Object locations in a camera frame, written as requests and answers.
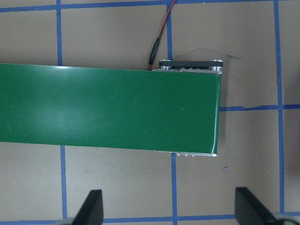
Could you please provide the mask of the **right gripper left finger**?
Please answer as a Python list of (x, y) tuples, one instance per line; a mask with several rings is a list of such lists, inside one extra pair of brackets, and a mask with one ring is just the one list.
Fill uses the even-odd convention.
[(102, 190), (91, 190), (73, 220), (74, 225), (101, 225), (103, 223)]

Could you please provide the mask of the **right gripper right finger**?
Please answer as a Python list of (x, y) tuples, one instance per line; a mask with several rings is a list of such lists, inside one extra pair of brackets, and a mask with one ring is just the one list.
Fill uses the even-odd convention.
[(235, 218), (239, 225), (278, 225), (278, 220), (247, 187), (235, 189)]

